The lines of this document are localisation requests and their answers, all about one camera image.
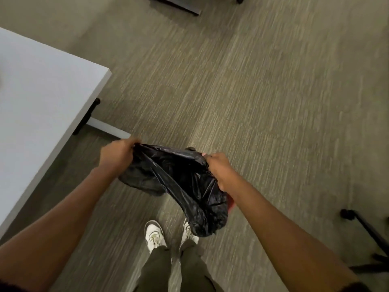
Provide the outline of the person's left hand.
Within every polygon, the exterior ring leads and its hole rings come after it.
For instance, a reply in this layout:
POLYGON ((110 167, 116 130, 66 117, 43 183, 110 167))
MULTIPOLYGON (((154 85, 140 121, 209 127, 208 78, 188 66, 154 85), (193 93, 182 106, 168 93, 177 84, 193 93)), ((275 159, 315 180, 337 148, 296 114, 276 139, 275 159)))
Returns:
POLYGON ((133 152, 124 149, 123 139, 113 141, 100 149, 97 168, 105 174, 118 177, 132 163, 133 152))

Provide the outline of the person's right hand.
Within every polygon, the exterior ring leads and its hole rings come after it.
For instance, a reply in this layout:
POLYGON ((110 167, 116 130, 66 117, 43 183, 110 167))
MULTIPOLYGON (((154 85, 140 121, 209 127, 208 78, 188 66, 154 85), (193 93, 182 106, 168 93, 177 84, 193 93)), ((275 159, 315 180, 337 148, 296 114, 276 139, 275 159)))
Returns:
POLYGON ((202 153, 208 164, 209 171, 216 178, 220 189, 232 197, 236 195, 242 184, 242 177, 231 166, 228 158, 222 152, 212 154, 202 153))

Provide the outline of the black plastic trash bag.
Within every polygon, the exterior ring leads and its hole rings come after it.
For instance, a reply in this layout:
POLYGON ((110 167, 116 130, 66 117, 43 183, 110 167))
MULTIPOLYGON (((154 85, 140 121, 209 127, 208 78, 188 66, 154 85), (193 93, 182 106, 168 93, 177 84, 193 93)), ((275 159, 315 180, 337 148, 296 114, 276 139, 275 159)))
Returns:
POLYGON ((227 194, 220 190, 206 160, 193 147, 136 144, 132 163, 118 179, 152 196, 169 194, 196 236, 211 236, 227 224, 227 194))

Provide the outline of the person's right forearm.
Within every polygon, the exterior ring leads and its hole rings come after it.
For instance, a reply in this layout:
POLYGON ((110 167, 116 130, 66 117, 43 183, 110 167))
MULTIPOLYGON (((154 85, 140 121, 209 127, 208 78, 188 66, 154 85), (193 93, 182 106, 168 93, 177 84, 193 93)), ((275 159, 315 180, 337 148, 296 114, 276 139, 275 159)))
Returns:
POLYGON ((219 183, 254 230, 289 292, 371 292, 343 261, 240 175, 219 183))

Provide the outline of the person's left forearm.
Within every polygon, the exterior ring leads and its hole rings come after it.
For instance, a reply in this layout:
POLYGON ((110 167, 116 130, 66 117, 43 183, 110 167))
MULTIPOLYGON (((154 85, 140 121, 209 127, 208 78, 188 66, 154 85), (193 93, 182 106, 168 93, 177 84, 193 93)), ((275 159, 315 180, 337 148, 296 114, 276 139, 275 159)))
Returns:
POLYGON ((58 205, 0 246, 0 292, 47 292, 118 176, 113 167, 96 167, 58 205))

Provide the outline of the white table leg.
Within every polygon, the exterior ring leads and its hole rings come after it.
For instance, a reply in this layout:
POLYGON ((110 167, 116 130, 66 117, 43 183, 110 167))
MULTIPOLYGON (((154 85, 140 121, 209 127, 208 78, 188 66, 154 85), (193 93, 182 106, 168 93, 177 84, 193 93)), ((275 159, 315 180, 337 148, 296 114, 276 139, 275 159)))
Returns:
POLYGON ((111 136, 116 137, 116 138, 126 139, 126 138, 131 137, 130 133, 125 132, 119 128, 116 128, 112 125, 109 125, 105 122, 102 122, 102 121, 97 120, 97 119, 92 117, 92 113, 93 113, 94 109, 100 104, 100 102, 101 102, 101 100, 99 98, 96 98, 94 100, 94 102, 92 103, 92 105, 90 106, 88 111, 85 113, 85 115, 82 117, 81 121, 79 122, 79 124, 75 128, 72 135, 77 135, 85 125, 89 125, 95 129, 103 131, 107 134, 110 134, 111 136))

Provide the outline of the person's right white sneaker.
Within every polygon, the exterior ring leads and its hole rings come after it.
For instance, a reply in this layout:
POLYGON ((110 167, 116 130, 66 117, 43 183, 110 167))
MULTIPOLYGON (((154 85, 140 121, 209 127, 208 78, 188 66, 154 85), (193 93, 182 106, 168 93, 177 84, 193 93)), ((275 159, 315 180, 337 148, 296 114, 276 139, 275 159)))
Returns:
POLYGON ((180 247, 179 247, 179 251, 181 251, 183 249, 183 246, 187 242, 192 242, 195 245, 197 245, 198 242, 199 242, 199 237, 193 234, 192 229, 191 229, 191 227, 189 225, 189 222, 188 222, 188 220, 186 218, 185 221, 184 221, 184 224, 182 226, 182 238, 181 238, 181 244, 180 244, 180 247))

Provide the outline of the person's white sneaker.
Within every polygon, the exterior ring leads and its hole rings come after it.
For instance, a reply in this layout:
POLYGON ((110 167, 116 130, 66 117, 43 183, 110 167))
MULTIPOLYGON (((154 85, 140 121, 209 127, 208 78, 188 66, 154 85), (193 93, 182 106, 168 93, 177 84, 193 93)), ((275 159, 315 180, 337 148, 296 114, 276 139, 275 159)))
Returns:
POLYGON ((158 247, 167 247, 163 229, 156 220, 149 220, 144 227, 144 238, 149 253, 158 247))
POLYGON ((184 224, 182 226, 182 238, 181 238, 181 244, 180 244, 180 247, 179 247, 179 251, 181 251, 183 249, 183 246, 187 242, 192 242, 195 245, 197 245, 198 242, 199 242, 199 237, 193 234, 192 229, 191 229, 191 227, 189 225, 189 222, 188 222, 188 220, 186 218, 185 221, 184 221, 184 224))

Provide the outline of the person's left white sneaker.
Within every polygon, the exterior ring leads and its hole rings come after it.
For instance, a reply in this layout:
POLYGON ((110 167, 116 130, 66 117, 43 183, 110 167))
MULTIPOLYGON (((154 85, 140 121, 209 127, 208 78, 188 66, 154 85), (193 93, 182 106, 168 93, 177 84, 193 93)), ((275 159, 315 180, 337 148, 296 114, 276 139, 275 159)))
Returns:
POLYGON ((158 247, 167 247, 163 229, 156 220, 149 220, 144 227, 144 238, 149 253, 158 247))

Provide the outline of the white table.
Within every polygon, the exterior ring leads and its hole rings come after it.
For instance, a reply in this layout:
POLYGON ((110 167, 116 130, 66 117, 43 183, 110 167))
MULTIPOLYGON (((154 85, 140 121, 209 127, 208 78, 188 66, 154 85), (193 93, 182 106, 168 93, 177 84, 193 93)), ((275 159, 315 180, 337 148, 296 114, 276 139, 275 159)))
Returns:
POLYGON ((0 28, 0 239, 111 74, 0 28))

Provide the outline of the grey table foot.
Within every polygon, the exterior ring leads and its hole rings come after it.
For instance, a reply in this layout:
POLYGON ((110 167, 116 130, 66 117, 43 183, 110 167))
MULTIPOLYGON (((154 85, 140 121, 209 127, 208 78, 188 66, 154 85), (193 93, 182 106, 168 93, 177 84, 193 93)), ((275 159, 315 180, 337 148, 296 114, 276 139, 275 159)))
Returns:
POLYGON ((194 7, 191 4, 187 4, 182 0, 157 0, 166 4, 169 4, 170 6, 179 8, 183 11, 189 12, 193 14, 194 16, 199 16, 201 14, 201 9, 194 7))

